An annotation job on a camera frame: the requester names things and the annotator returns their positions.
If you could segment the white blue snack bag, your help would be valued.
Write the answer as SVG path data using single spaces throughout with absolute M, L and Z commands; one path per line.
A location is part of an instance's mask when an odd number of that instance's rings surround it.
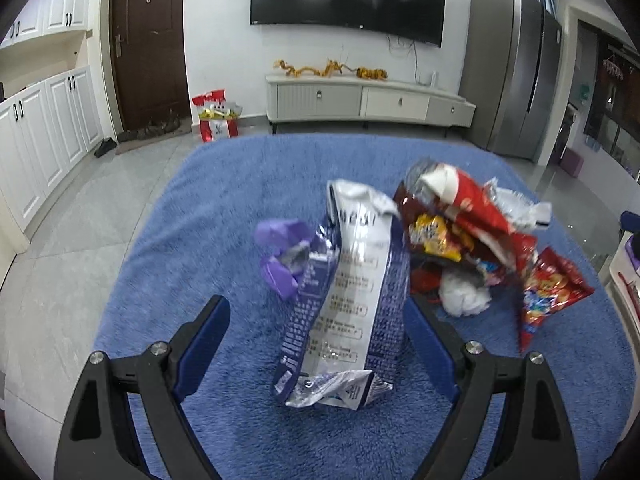
M 393 391 L 408 291 L 398 206 L 370 185 L 328 182 L 274 373 L 278 401 L 357 411 Z

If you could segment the red orange chips bag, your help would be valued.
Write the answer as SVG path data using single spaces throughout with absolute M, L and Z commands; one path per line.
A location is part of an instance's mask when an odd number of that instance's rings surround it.
M 524 284 L 518 345 L 524 353 L 544 320 L 594 293 L 576 264 L 551 247 L 538 255 Z

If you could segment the white crumpled tissue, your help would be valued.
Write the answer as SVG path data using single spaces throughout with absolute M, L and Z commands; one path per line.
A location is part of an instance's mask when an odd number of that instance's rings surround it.
M 438 294 L 444 311 L 454 318 L 477 316 L 491 303 L 488 286 L 473 275 L 454 269 L 442 271 Z

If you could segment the dark red snack bag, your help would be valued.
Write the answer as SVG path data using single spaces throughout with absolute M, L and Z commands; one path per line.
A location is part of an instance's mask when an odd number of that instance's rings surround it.
M 454 272 L 475 286 L 495 286 L 510 280 L 504 266 L 480 240 L 425 206 L 411 195 L 404 181 L 394 194 L 410 254 L 410 290 L 430 294 L 439 289 L 445 272 Z

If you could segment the white silver crumpled wrapper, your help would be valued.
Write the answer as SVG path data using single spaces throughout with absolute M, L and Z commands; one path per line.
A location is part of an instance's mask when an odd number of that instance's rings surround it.
M 484 191 L 514 229 L 533 233 L 550 226 L 552 205 L 549 202 L 534 202 L 520 192 L 500 188 L 497 178 L 487 181 Z

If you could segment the purple crumpled wrapper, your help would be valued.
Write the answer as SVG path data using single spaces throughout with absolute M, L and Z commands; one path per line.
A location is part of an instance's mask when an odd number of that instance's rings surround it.
M 268 219 L 258 222 L 254 241 L 272 253 L 260 260 L 260 275 L 281 299 L 297 292 L 314 242 L 314 230 L 297 219 Z

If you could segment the purple storage box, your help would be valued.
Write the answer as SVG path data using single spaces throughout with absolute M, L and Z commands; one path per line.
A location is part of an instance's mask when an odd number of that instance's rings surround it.
M 584 158 L 578 152 L 571 148 L 566 148 L 560 159 L 560 167 L 570 177 L 578 178 L 582 165 L 584 164 Z

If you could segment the black slipper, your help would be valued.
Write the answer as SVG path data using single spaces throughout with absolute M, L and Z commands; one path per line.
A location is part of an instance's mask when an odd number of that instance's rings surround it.
M 106 138 L 101 141 L 93 155 L 95 158 L 101 158 L 110 151 L 113 151 L 115 148 L 117 148 L 117 142 L 113 138 Z

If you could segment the brown door mat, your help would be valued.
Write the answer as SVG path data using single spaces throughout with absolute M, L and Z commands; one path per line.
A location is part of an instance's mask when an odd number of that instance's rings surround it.
M 136 134 L 130 134 L 128 140 L 120 140 L 124 135 L 120 134 L 117 141 L 117 148 L 115 150 L 116 155 L 122 155 L 138 148 L 146 148 L 147 146 L 160 143 L 165 140 L 178 138 L 178 136 L 184 136 L 192 131 L 192 124 L 190 117 L 183 117 L 180 119 L 174 119 L 169 124 L 160 128 L 160 126 L 147 126 L 142 130 L 136 132 Z

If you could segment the red white gift bag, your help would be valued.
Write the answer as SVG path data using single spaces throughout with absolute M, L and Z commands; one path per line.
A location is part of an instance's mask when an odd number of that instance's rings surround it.
M 229 101 L 226 90 L 217 89 L 194 96 L 192 104 L 198 112 L 198 130 L 204 143 L 239 135 L 238 120 L 243 107 Z

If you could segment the grey double door refrigerator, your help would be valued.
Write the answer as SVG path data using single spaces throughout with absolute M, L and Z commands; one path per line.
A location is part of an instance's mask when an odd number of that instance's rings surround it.
M 562 27 L 540 0 L 471 0 L 460 94 L 476 106 L 468 139 L 535 160 L 544 144 Z

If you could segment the white grey TV cabinet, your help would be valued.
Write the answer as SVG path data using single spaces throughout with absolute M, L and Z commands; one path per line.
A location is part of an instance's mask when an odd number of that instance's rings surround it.
M 462 96 L 408 82 L 269 75 L 266 83 L 266 116 L 273 127 L 291 122 L 398 122 L 469 128 L 476 110 Z

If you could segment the golden tiger ornament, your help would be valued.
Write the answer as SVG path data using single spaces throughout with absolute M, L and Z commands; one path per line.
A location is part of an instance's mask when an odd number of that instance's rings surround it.
M 367 67 L 358 67 L 356 69 L 356 76 L 365 80 L 386 80 L 388 77 L 386 70 L 382 68 Z

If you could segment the golden dragon ornament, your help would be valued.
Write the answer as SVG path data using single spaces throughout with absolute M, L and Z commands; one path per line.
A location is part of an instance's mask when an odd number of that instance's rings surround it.
M 304 75 L 311 75 L 321 78 L 329 78 L 334 73 L 344 75 L 344 73 L 356 74 L 357 71 L 348 67 L 346 64 L 339 63 L 335 60 L 329 60 L 322 68 L 315 68 L 314 66 L 302 66 L 295 67 L 294 65 L 285 62 L 285 60 L 277 60 L 273 63 L 274 68 L 283 70 L 286 76 L 299 78 Z

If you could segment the white upper wall cabinets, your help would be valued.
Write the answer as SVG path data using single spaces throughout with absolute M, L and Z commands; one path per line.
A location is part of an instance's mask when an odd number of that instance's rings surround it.
M 4 36 L 2 49 L 59 32 L 86 30 L 88 0 L 29 0 Z

